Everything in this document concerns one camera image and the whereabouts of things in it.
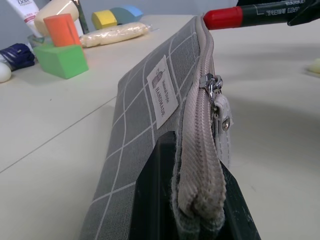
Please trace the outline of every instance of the white egg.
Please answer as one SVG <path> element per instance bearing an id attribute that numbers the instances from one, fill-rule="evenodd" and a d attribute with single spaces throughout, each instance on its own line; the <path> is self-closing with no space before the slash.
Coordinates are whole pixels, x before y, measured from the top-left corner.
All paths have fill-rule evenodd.
<path id="1" fill-rule="evenodd" d="M 11 78 L 11 69 L 6 64 L 0 62 L 0 83 L 4 83 Z"/>

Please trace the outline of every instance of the table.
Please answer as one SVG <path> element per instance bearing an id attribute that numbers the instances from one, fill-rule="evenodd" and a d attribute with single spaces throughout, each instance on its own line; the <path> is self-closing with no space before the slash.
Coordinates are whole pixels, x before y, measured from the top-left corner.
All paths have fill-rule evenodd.
<path id="1" fill-rule="evenodd" d="M 37 64 L 0 85 L 1 239 L 77 239 L 107 152 L 119 79 L 191 17 L 145 16 L 158 30 L 86 49 L 90 70 L 72 79 Z M 320 58 L 319 26 L 211 32 L 235 122 L 231 172 L 262 239 L 320 236 L 320 78 L 303 74 Z"/>

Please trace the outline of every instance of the wall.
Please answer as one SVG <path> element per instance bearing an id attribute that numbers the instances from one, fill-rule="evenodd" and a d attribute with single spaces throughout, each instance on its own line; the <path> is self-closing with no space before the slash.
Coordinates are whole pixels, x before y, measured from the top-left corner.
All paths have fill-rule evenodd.
<path id="1" fill-rule="evenodd" d="M 34 0 L 39 9 L 49 0 Z M 144 14 L 190 14 L 199 15 L 212 9 L 235 6 L 238 0 L 80 0 L 90 31 L 95 30 L 91 22 L 93 12 L 130 4 L 140 8 Z M 15 43 L 26 43 L 31 31 L 11 6 L 0 0 L 0 49 Z"/>
<path id="2" fill-rule="evenodd" d="M 34 0 L 40 8 L 49 0 Z M 0 0 L 0 49 L 12 44 L 26 43 L 27 37 L 32 34 L 25 22 L 18 16 L 6 0 Z"/>
<path id="3" fill-rule="evenodd" d="M 237 5 L 238 0 L 80 0 L 89 30 L 95 30 L 91 15 L 121 5 L 135 5 L 145 15 L 185 14 L 201 15 L 212 9 L 222 9 Z"/>

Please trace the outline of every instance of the red marker cap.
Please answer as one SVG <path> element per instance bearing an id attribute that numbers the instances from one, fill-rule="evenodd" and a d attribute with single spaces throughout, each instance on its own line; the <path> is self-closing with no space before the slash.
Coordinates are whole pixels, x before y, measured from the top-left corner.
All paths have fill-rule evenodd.
<path id="1" fill-rule="evenodd" d="M 208 11 L 204 23 L 209 30 L 241 27 L 243 11 L 240 6 Z"/>

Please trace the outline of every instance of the lotion tube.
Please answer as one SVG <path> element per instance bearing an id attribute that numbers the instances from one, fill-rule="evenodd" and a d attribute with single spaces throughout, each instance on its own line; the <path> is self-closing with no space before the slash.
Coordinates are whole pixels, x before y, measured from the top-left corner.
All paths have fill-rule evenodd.
<path id="1" fill-rule="evenodd" d="M 37 30 L 35 26 L 35 18 L 39 12 L 38 6 L 34 0 L 6 0 L 17 14 L 23 19 L 26 25 L 31 29 L 32 33 L 41 38 L 43 35 Z"/>

